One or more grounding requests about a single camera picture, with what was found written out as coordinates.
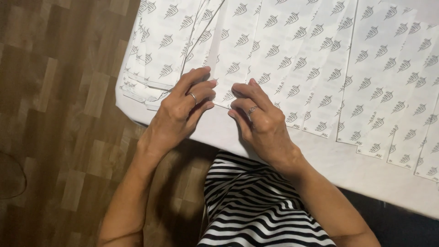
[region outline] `hand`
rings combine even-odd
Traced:
[[[239,123],[242,138],[280,173],[296,174],[304,158],[288,135],[282,111],[271,103],[255,79],[249,84],[235,83],[232,91],[238,99],[232,102],[229,115]],[[248,116],[250,108],[255,106],[255,111]]]
[[[214,107],[211,100],[216,94],[213,88],[217,82],[195,84],[209,72],[210,67],[192,69],[180,78],[140,138],[138,153],[160,160],[195,129],[203,112]]]

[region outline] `stack of paper strips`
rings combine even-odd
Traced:
[[[214,103],[255,78],[286,124],[439,181],[439,27],[379,0],[142,0],[118,85],[157,110],[210,66]]]

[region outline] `silver ring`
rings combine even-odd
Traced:
[[[187,95],[192,95],[192,97],[194,97],[195,100],[195,105],[198,105],[198,100],[193,93],[188,93]]]
[[[248,110],[248,116],[250,116],[250,114],[252,114],[254,111],[256,111],[256,109],[258,109],[259,107],[256,105],[256,106],[253,106],[253,107],[251,107],[249,110]]]

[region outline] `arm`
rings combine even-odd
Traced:
[[[209,72],[209,67],[192,69],[162,101],[108,206],[99,247],[143,246],[149,188],[158,163],[195,129],[203,112],[214,106],[210,99],[215,96],[216,81],[194,83]]]
[[[254,79],[235,84],[240,98],[229,115],[241,127],[242,137],[256,153],[291,181],[311,215],[337,246],[379,247],[380,244],[358,211],[346,197],[319,174],[290,139],[285,116],[276,108]],[[258,108],[250,114],[251,107]]]

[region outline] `white tablecloth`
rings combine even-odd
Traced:
[[[416,20],[439,24],[439,1],[392,0],[392,3],[418,9]],[[122,68],[125,67],[132,41],[131,34]],[[122,84],[119,74],[117,86]],[[149,124],[156,112],[116,90],[116,105],[133,121]],[[257,159],[239,138],[238,127],[227,115],[227,109],[216,106],[207,111],[191,139],[241,156]],[[324,139],[310,133],[289,129],[291,139],[307,160],[335,185],[365,196],[404,207],[408,210],[439,219],[439,191],[435,182],[413,175],[412,171],[383,160],[356,154],[356,146],[335,142],[335,133]]]

